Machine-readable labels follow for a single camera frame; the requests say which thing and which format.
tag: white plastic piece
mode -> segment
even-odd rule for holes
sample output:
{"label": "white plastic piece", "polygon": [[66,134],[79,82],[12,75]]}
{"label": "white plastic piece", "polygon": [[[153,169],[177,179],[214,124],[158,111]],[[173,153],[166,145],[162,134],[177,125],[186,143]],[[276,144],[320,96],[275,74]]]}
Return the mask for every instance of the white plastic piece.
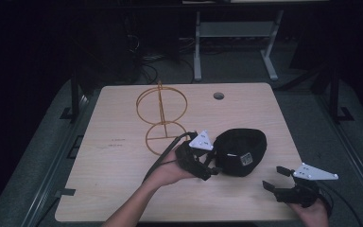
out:
{"label": "white plastic piece", "polygon": [[309,166],[305,163],[302,163],[302,165],[293,173],[293,175],[297,178],[302,178],[309,181],[338,179],[337,174],[323,171],[322,169]]}
{"label": "white plastic piece", "polygon": [[208,131],[202,131],[188,145],[190,146],[190,148],[200,148],[206,150],[212,150],[214,148],[214,146],[212,146],[211,141],[209,140]]}

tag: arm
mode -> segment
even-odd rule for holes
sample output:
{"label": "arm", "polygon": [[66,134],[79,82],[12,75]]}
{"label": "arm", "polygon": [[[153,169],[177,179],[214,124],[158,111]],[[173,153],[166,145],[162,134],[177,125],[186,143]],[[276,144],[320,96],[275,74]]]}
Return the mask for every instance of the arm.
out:
{"label": "arm", "polygon": [[[175,149],[167,154],[163,163],[176,160]],[[132,196],[105,221],[103,226],[135,226],[146,210],[150,199],[160,187],[193,177],[192,174],[181,169],[177,162],[159,166]]]}
{"label": "arm", "polygon": [[302,208],[299,204],[288,203],[288,206],[299,215],[306,227],[328,227],[328,215],[320,199],[317,199],[310,207]]}

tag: black baseball cap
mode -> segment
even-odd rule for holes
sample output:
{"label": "black baseball cap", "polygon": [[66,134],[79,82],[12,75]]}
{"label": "black baseball cap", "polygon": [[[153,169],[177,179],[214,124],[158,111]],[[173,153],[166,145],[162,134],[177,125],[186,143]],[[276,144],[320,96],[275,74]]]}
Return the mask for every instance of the black baseball cap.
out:
{"label": "black baseball cap", "polygon": [[261,162],[267,150],[265,134],[255,129],[231,129],[214,142],[216,167],[231,176],[245,177]]}

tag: table surface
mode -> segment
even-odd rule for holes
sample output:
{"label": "table surface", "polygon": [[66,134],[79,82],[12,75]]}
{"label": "table surface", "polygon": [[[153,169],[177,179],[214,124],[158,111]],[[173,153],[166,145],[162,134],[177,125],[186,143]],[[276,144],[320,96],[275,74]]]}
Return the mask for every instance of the table surface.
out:
{"label": "table surface", "polygon": [[[207,130],[212,142],[228,129],[251,128],[264,132],[268,149],[262,162],[247,177],[223,174],[208,181],[187,179],[158,190],[141,221],[244,221],[297,218],[283,203],[263,189],[262,181],[277,187],[293,187],[291,178],[276,166],[297,168],[302,161],[276,98],[266,83],[164,85],[181,91],[187,111],[177,120],[187,131]],[[146,145],[151,127],[136,111],[136,100],[155,86],[111,86],[102,89],[85,132],[66,188],[74,196],[61,196],[58,221],[104,221],[141,184],[158,156]],[[222,93],[217,100],[214,93]],[[185,107],[180,94],[162,91],[166,120],[177,118]],[[141,116],[160,122],[157,93],[139,105]],[[168,135],[182,134],[180,127],[167,127]],[[164,133],[154,127],[149,136]],[[172,141],[153,140],[150,146],[163,151]]]}

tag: cap logo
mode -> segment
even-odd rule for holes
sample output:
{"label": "cap logo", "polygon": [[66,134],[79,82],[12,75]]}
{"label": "cap logo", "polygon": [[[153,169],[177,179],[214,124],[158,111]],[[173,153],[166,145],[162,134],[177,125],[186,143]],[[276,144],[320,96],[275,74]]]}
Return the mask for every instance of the cap logo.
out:
{"label": "cap logo", "polygon": [[245,155],[240,157],[241,165],[248,166],[252,163],[252,156],[251,153],[246,153]]}

